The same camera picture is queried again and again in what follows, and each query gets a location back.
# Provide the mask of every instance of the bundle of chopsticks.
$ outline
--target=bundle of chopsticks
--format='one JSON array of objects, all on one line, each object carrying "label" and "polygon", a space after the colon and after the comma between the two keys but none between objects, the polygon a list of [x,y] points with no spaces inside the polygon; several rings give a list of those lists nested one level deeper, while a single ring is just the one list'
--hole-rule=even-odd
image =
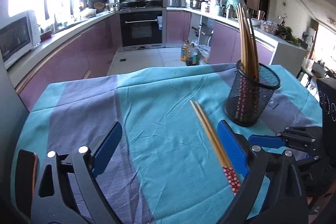
[{"label": "bundle of chopsticks", "polygon": [[252,22],[251,19],[247,16],[247,12],[240,4],[237,7],[237,17],[239,22],[241,39],[241,70],[249,78],[258,80],[258,53]]},{"label": "bundle of chopsticks", "polygon": [[208,135],[208,138],[211,142],[211,145],[213,147],[213,149],[215,150],[215,153],[217,155],[218,161],[221,164],[223,171],[225,173],[225,176],[230,184],[230,187],[233,191],[233,194],[236,195],[239,187],[240,187],[240,182],[237,178],[237,175],[232,167],[232,163],[230,161],[230,159],[228,158],[227,154],[224,151],[224,148],[220,142],[220,140],[218,139],[217,134],[215,133],[215,131],[213,130],[210,121],[208,119],[208,117],[205,115],[205,113],[203,112],[200,104],[196,101],[193,102],[192,100],[190,100],[190,103],[193,107],[193,109],[195,110],[201,124],[204,127],[204,130],[206,132],[206,134]]}]

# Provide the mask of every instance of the black oven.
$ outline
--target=black oven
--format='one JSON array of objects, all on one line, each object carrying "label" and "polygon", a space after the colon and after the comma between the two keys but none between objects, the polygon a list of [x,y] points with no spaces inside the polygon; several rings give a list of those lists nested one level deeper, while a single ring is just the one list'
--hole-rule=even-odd
[{"label": "black oven", "polygon": [[132,11],[120,14],[123,47],[161,44],[162,11]]}]

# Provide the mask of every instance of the tile floor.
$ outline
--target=tile floor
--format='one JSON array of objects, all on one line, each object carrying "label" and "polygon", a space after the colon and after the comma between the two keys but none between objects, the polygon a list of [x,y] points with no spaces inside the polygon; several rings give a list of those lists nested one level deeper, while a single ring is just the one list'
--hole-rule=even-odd
[{"label": "tile floor", "polygon": [[152,48],[117,52],[108,75],[120,75],[150,67],[181,67],[181,48]]}]

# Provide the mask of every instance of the microwave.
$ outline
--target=microwave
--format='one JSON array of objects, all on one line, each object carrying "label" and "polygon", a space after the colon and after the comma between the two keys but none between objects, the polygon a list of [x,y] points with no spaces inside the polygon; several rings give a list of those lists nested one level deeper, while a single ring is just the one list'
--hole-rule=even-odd
[{"label": "microwave", "polygon": [[0,51],[6,69],[39,42],[40,32],[33,10],[0,19]]}]

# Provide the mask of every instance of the stool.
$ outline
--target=stool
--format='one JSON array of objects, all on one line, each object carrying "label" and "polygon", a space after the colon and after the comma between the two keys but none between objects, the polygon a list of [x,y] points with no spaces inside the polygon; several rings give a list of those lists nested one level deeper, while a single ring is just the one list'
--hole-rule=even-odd
[{"label": "stool", "polygon": [[311,72],[311,71],[309,71],[309,70],[307,70],[305,67],[302,67],[301,66],[301,68],[300,68],[300,71],[299,71],[299,74],[297,75],[297,79],[300,77],[300,74],[301,73],[304,73],[304,74],[307,74],[308,75],[308,82],[307,82],[307,85],[306,85],[306,88],[309,86],[309,84],[310,84],[310,81],[311,81],[311,79],[314,77],[314,74]]}]

